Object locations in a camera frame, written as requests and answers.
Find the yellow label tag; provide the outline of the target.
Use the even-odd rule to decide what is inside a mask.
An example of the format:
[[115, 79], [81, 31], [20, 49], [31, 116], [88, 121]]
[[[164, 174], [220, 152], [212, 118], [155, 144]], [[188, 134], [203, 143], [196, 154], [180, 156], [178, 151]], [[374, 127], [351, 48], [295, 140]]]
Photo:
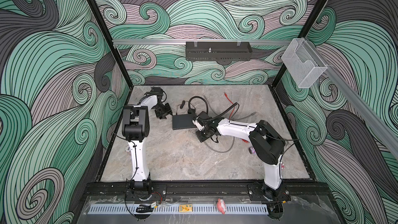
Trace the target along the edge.
[[193, 212], [193, 205], [192, 204], [181, 204], [181, 205], [179, 205], [178, 211], [180, 213]]

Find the pink toy on duct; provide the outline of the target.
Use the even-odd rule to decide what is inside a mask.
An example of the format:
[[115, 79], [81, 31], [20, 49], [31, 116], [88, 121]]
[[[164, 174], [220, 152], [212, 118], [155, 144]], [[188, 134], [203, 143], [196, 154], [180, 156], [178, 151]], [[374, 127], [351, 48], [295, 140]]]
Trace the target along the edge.
[[227, 211], [227, 207], [226, 204], [224, 202], [223, 199], [218, 199], [217, 203], [216, 203], [216, 208], [217, 210], [221, 213], [221, 214], [225, 214]]

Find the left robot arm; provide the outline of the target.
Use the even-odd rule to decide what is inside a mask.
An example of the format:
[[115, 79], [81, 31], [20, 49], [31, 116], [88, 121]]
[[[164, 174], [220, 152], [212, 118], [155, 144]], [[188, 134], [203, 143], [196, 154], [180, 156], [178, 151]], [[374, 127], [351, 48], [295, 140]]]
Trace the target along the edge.
[[150, 110], [154, 110], [155, 116], [161, 120], [173, 114], [166, 99], [167, 94], [162, 88], [152, 87], [138, 101], [138, 104], [123, 107], [121, 131], [131, 150], [133, 172], [128, 182], [134, 191], [152, 193], [144, 139], [150, 132]]

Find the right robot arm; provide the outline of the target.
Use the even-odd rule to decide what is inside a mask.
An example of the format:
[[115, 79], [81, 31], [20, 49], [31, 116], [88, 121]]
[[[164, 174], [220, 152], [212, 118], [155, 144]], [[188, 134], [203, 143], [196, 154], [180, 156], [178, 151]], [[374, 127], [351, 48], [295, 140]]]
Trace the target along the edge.
[[283, 179], [280, 167], [286, 141], [268, 122], [260, 120], [257, 123], [244, 123], [224, 117], [210, 118], [205, 112], [193, 118], [192, 122], [198, 129], [196, 135], [200, 142], [214, 135], [249, 141], [264, 163], [264, 184], [272, 190], [281, 186]]

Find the glittery purple microphone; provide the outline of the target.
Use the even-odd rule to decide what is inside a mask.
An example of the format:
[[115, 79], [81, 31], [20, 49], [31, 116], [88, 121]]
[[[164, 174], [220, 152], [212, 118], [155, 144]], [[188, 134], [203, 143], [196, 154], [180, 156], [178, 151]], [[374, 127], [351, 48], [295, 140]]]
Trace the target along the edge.
[[249, 152], [250, 152], [250, 154], [252, 154], [252, 155], [256, 155], [256, 154], [257, 154], [256, 151], [255, 151], [255, 149], [254, 149], [254, 147], [249, 147]]

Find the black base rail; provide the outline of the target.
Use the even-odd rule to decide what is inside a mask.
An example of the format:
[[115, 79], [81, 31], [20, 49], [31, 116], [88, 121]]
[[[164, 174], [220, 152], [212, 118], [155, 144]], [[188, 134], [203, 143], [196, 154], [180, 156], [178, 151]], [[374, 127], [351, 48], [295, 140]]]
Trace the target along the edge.
[[310, 179], [286, 179], [273, 190], [261, 180], [152, 180], [88, 183], [84, 196], [127, 196], [129, 201], [144, 201], [150, 197], [168, 201], [182, 197], [241, 197], [251, 201], [281, 202], [293, 196], [328, 195], [326, 183]]

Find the black network switch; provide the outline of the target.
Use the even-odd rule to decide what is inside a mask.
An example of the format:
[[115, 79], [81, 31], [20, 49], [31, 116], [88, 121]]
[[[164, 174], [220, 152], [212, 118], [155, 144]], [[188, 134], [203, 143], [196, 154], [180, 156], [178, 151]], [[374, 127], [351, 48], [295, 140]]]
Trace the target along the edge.
[[196, 125], [193, 123], [193, 119], [192, 114], [174, 115], [172, 118], [172, 129], [182, 130], [196, 128]]

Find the black wall-mounted tray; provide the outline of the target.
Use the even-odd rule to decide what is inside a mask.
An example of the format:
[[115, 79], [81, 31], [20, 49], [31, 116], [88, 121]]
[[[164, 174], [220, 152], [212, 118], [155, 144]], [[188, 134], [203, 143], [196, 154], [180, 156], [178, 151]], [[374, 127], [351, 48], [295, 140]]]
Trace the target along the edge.
[[188, 61], [216, 61], [227, 64], [233, 61], [249, 61], [253, 50], [249, 42], [243, 41], [188, 41]]

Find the clear plastic wall bin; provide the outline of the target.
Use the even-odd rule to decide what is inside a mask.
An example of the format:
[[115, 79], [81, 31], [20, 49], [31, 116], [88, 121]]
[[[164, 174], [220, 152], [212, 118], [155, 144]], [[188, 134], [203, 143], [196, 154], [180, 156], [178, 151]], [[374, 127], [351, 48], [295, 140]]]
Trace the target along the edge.
[[298, 88], [310, 88], [327, 70], [326, 63], [316, 46], [305, 38], [291, 41], [282, 61]]

